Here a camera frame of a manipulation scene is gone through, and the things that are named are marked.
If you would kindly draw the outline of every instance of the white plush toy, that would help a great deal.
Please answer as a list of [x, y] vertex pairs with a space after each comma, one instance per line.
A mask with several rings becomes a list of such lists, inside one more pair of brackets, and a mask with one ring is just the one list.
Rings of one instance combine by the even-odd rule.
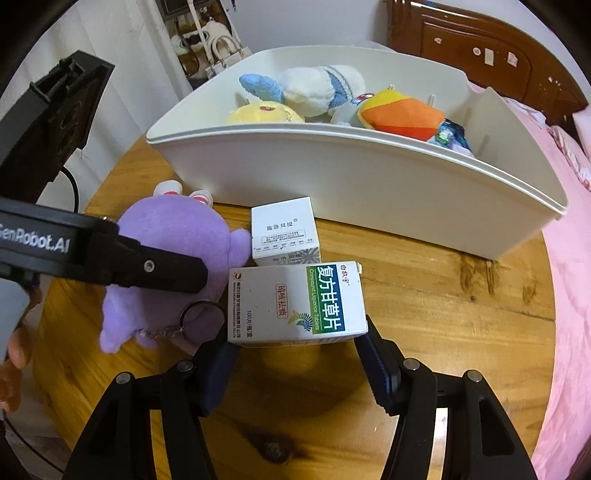
[[248, 73], [240, 77], [240, 84], [261, 100], [283, 103], [306, 117], [332, 116], [345, 102], [365, 93], [362, 75], [348, 65], [288, 69], [279, 81]]

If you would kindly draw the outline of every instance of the wood grain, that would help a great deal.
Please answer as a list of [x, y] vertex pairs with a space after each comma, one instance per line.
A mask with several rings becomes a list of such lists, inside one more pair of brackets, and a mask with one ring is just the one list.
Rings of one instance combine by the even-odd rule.
[[[86, 209], [118, 218], [151, 195], [171, 168], [144, 140], [121, 158]], [[249, 226], [249, 210], [217, 205], [232, 228]], [[317, 222], [322, 257], [363, 265], [366, 310], [384, 337], [432, 370], [480, 370], [507, 409], [531, 454], [550, 393], [554, 301], [541, 234], [490, 262], [396, 235]], [[102, 287], [53, 281], [34, 354], [34, 374], [48, 410], [74, 446], [112, 378], [163, 372], [183, 354], [128, 342], [101, 353]], [[221, 407], [203, 421], [219, 478], [378, 479], [396, 419], [373, 399], [353, 342], [244, 349]], [[446, 412], [438, 415], [430, 478], [443, 458]], [[169, 478], [154, 415], [159, 478]], [[286, 461], [265, 458], [273, 446]]]

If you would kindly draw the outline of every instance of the yellow plush toy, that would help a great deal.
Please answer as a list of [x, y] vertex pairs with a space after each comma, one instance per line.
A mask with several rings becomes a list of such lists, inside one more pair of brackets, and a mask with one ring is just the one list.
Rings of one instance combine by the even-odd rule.
[[305, 120], [287, 105], [278, 102], [255, 102], [241, 106], [230, 113], [227, 124], [258, 124], [289, 122], [301, 123]]

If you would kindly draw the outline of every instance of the white plastic box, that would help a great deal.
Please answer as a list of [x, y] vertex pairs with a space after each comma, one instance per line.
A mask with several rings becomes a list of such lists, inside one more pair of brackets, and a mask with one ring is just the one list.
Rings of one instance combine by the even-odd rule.
[[[463, 125], [476, 158], [420, 140], [322, 123], [225, 125], [256, 101], [238, 78], [289, 67], [349, 64], [368, 91], [393, 84]], [[178, 175], [216, 201], [257, 206], [309, 196], [317, 217], [496, 259], [566, 212], [550, 163], [492, 89], [460, 70], [358, 47], [267, 50], [216, 76], [147, 134]]]

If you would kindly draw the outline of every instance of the white medicine box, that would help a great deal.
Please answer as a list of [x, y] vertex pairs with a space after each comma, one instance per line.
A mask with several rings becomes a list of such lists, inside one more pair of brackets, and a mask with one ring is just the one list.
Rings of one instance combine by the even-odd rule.
[[260, 267], [320, 263], [309, 197], [252, 209], [252, 257]]

